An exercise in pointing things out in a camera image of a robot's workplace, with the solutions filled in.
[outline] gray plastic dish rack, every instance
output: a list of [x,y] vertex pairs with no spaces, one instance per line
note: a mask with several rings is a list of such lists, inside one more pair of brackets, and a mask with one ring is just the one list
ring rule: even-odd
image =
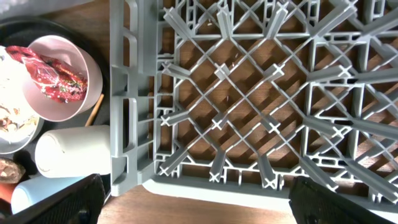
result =
[[[329,12],[321,16],[323,4]],[[396,123],[390,125],[370,119],[383,111],[398,119],[398,89],[381,91],[375,87],[380,83],[398,82],[398,51],[382,41],[398,38],[397,1],[219,0],[209,4],[201,0],[175,0],[171,6],[164,6],[161,0],[115,0],[110,6],[111,155],[113,166],[126,163],[121,175],[113,171],[113,196],[142,184],[155,194],[288,211],[286,181],[288,177],[301,175],[379,215],[398,220],[398,160],[394,151],[398,128]],[[124,21],[126,13],[130,19],[127,22]],[[282,31],[289,19],[298,21],[301,31]],[[247,21],[254,24],[256,32],[239,30]],[[336,30],[347,24],[355,31]],[[206,26],[215,32],[201,32]],[[174,30],[174,49],[170,53],[162,50],[164,29]],[[246,40],[254,41],[250,48],[243,46]],[[295,40],[300,40],[296,47],[286,44]],[[286,57],[264,68],[254,54],[267,41],[273,41]],[[210,43],[207,49],[203,47],[206,42]],[[220,62],[213,56],[225,42],[236,49],[233,63]],[[199,54],[192,57],[195,61],[191,65],[183,67],[180,51],[186,43],[194,46]],[[326,49],[332,59],[319,68],[316,61],[321,57],[320,47]],[[303,49],[308,51],[306,59],[300,53]],[[352,49],[358,50],[354,59],[348,56]],[[370,52],[376,52],[381,58],[373,68],[368,66]],[[250,86],[247,91],[233,78],[244,63],[251,64],[253,70],[261,74],[255,84],[245,81]],[[287,76],[290,68],[286,67],[291,64],[303,74],[304,82],[295,91],[288,92],[278,80]],[[195,70],[203,66],[211,67],[215,75],[211,85],[205,88],[193,77]],[[172,77],[170,91],[162,88],[164,77]],[[187,83],[198,97],[184,106],[186,103],[179,100],[179,90]],[[225,110],[210,97],[223,83],[230,85],[239,96]],[[259,109],[251,98],[263,85],[271,86],[272,91],[284,99],[273,110]],[[343,91],[335,93],[333,89],[337,88]],[[304,95],[303,101],[297,100],[300,94]],[[316,102],[312,100],[319,94],[327,103],[314,112]],[[345,102],[348,95],[352,96],[350,108]],[[172,98],[171,105],[162,104],[166,97]],[[367,97],[374,98],[375,103],[364,109]],[[215,111],[208,115],[211,122],[205,128],[191,115],[202,103]],[[245,133],[230,119],[233,111],[243,104],[257,117]],[[285,107],[291,108],[302,121],[289,133],[282,129],[283,116],[275,116]],[[338,113],[327,113],[331,108],[336,108]],[[171,130],[170,136],[163,135],[163,128]],[[179,128],[194,130],[196,137],[183,143],[178,136]],[[235,135],[228,147],[221,147],[218,137],[212,135],[224,129]],[[261,153],[258,150],[261,146],[248,140],[255,132],[272,135],[278,141]],[[315,150],[309,150],[310,133],[316,133],[323,142]],[[169,151],[163,148],[164,137],[171,138]],[[358,152],[361,141],[365,140],[360,138],[372,145],[362,153]],[[293,144],[294,139],[299,140],[298,145]],[[211,146],[212,159],[197,159],[190,154],[190,149],[199,142]],[[240,144],[245,144],[256,157],[252,163],[239,164],[230,158],[229,151]],[[292,153],[298,163],[293,167],[274,166],[270,158],[282,149]],[[380,157],[392,167],[383,176],[363,164],[367,159]],[[207,172],[196,177],[186,175],[189,170],[184,169],[188,166]],[[231,172],[236,178],[229,179]],[[258,175],[261,181],[246,182],[247,173]],[[343,194],[339,190],[341,183],[363,184],[367,195]]]

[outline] black plastic object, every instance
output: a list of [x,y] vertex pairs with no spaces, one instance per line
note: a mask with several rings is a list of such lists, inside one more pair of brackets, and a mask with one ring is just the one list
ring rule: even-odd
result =
[[294,180],[289,199],[298,224],[392,223],[306,177]]
[[[45,35],[59,35],[70,40],[89,53],[97,62],[103,74],[103,93],[105,94],[105,97],[101,104],[101,108],[97,113],[94,124],[109,125],[109,64],[101,52],[91,44],[89,40],[63,25],[39,17],[13,17],[0,21],[0,45],[5,47],[10,45],[27,47],[35,39]],[[43,125],[42,131],[35,140],[29,143],[24,149],[21,149],[14,154],[2,155],[2,157],[14,159],[26,168],[27,173],[30,176],[35,176],[37,174],[37,169],[34,165],[34,152],[38,138],[44,132],[52,129],[82,127],[85,125],[90,113],[91,110],[88,110],[76,115],[68,121],[59,123],[46,121]],[[105,190],[108,191],[110,189],[110,182],[104,181],[104,183]]]
[[94,224],[98,221],[104,200],[101,178],[93,174],[7,218],[2,223]]

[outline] dish rack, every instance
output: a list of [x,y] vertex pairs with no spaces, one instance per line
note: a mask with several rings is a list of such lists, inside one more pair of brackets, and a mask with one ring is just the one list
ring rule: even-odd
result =
[[110,6],[112,195],[290,210],[306,176],[397,220],[396,1]]

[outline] pink bowl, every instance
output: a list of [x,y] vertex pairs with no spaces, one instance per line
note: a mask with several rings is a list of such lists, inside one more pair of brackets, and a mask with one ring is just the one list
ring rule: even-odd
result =
[[38,54],[63,60],[79,70],[88,80],[88,89],[84,100],[57,103],[40,92],[29,74],[24,75],[22,91],[28,104],[40,117],[48,121],[66,121],[94,106],[100,97],[103,80],[99,66],[87,52],[69,40],[56,35],[41,37],[33,41],[29,48]]

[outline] bowl rim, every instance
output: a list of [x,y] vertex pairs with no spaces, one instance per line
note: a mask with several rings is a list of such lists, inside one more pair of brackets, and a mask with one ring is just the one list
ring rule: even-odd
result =
[[40,115],[38,112],[36,112],[36,110],[34,110],[42,119],[45,119],[45,120],[47,120],[47,121],[52,121],[52,122],[67,121],[67,120],[73,118],[74,116],[76,116],[76,115],[81,111],[81,109],[83,108],[84,104],[86,103],[87,96],[88,96],[89,91],[90,91],[90,76],[89,76],[90,71],[88,70],[87,61],[86,61],[85,57],[83,56],[83,54],[82,54],[82,52],[81,52],[83,49],[79,48],[77,45],[75,45],[75,44],[74,44],[73,42],[71,42],[70,40],[68,40],[68,39],[66,39],[66,38],[64,38],[64,37],[61,37],[61,36],[59,36],[59,35],[45,35],[45,36],[39,37],[39,38],[33,40],[32,43],[29,44],[28,48],[30,48],[30,46],[31,46],[32,44],[34,44],[36,41],[41,40],[41,39],[55,39],[55,40],[59,40],[59,41],[62,41],[62,42],[66,42],[68,45],[71,45],[71,46],[77,51],[77,53],[78,53],[80,59],[81,59],[81,60],[83,61],[83,63],[84,63],[84,67],[85,67],[85,70],[86,70],[86,73],[87,73],[87,77],[86,77],[86,78],[87,78],[87,92],[86,92],[86,96],[85,96],[84,100],[81,101],[81,104],[80,104],[79,108],[78,108],[71,116],[69,116],[69,117],[67,117],[67,118],[64,118],[64,119],[49,119],[49,118],[43,117],[43,116]]

